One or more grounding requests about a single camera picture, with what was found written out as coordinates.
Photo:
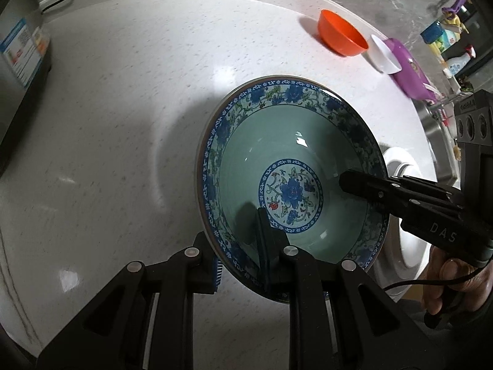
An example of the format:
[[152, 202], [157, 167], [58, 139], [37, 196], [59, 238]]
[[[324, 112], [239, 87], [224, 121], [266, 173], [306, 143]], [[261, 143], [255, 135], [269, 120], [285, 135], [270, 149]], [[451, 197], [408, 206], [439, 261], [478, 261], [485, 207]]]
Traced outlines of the person right hand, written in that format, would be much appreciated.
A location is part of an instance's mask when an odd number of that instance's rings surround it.
[[[427, 281], [452, 281], [470, 276], [474, 271], [475, 268], [472, 265], [457, 258], [448, 258], [438, 247], [432, 246], [425, 279]], [[492, 263], [490, 262], [474, 277], [462, 283], [447, 286], [423, 286], [422, 308], [431, 315], [438, 314], [446, 302], [445, 291], [453, 291], [453, 297], [458, 298], [457, 303], [460, 309], [477, 311], [486, 303], [491, 290]]]

